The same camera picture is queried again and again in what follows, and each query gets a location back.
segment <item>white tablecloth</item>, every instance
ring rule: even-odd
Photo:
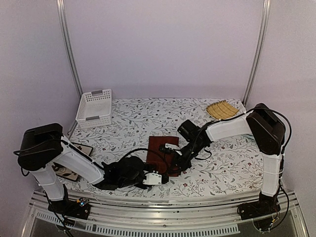
[[[179,125],[190,119],[198,126],[212,120],[206,107],[216,99],[114,99],[112,124],[80,129],[77,127],[71,141],[94,147],[92,158],[98,163],[119,160],[135,148],[147,148],[149,136],[178,136],[180,147],[186,141],[177,132]],[[240,100],[227,100],[244,111]],[[60,178],[68,189],[95,194],[146,198],[175,198],[229,195],[253,191],[262,185],[262,157],[252,139],[245,136],[226,138],[211,144],[213,155],[208,160],[193,159],[192,168],[169,183],[146,190],[126,187],[115,191],[99,190],[83,178],[71,182]],[[136,155],[146,160],[146,152]],[[206,158],[204,151],[198,157]]]

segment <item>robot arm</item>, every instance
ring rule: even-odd
[[[89,205],[79,208],[68,200],[67,189],[59,182],[52,163],[58,163],[85,178],[98,189],[115,190],[135,185],[147,188],[164,184],[168,177],[154,172],[154,167],[138,157],[123,157],[118,162],[97,164],[91,157],[74,146],[63,134],[62,126],[53,123],[25,132],[21,150],[15,152],[22,169],[29,171],[45,190],[50,200],[49,209],[56,213],[87,219]]]
[[[285,126],[267,106],[258,104],[252,112],[207,123],[202,128],[187,120],[178,131],[189,142],[180,149],[181,155],[175,156],[178,172],[190,168],[191,160],[214,141],[236,135],[253,135],[263,158],[263,185],[259,201],[240,205],[238,212],[242,219],[249,219],[280,210],[277,195],[283,170]]]

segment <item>brown cloth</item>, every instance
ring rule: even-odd
[[[148,143],[148,149],[153,150],[157,153],[159,153],[162,157],[164,156],[164,153],[159,151],[159,146],[161,144],[173,144],[173,145],[179,145],[179,138],[178,137],[172,137],[172,136],[150,136],[149,137],[149,143]],[[174,154],[165,154],[165,159],[166,162],[168,163],[169,167],[171,166],[172,159],[174,157]],[[159,174],[163,174],[166,172],[166,165],[159,158],[157,155],[153,154],[152,152],[147,152],[147,158],[146,158],[146,163],[148,164],[154,164],[156,165],[156,171],[159,172]],[[177,177],[179,174],[172,174],[169,176]]]

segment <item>metal rail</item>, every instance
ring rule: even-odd
[[[263,43],[265,40],[267,26],[268,26],[270,3],[271,3],[270,0],[264,0],[264,3],[263,3],[262,18],[261,18],[259,38],[258,38],[257,47],[256,47],[256,53],[252,62],[252,67],[251,67],[246,91],[242,99],[242,103],[245,107],[247,107],[247,104],[249,101],[250,93],[253,87],[253,83],[255,81],[255,77],[256,77],[259,61],[260,61],[260,55],[263,48]]]
[[[78,75],[78,71],[77,71],[76,64],[75,64],[75,58],[74,58],[73,50],[71,47],[69,31],[68,31],[68,26],[67,26],[67,20],[66,20],[65,7],[64,7],[64,0],[57,0],[57,10],[58,10],[61,32],[62,32],[64,43],[65,43],[65,48],[66,48],[66,52],[67,52],[67,56],[68,56],[70,69],[71,69],[71,72],[73,75],[77,94],[78,94],[78,97],[80,99],[82,96],[82,86],[81,86],[81,82],[79,80],[79,75]]]

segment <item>lavender wall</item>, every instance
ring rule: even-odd
[[[28,128],[58,122],[67,130],[79,100],[56,1],[1,1],[0,29],[0,236],[17,237],[36,185],[12,151]]]
[[[316,1],[272,1],[267,36],[249,108],[266,103],[286,115],[293,137],[284,179],[316,236]]]
[[[263,1],[65,1],[84,91],[115,97],[243,96]]]

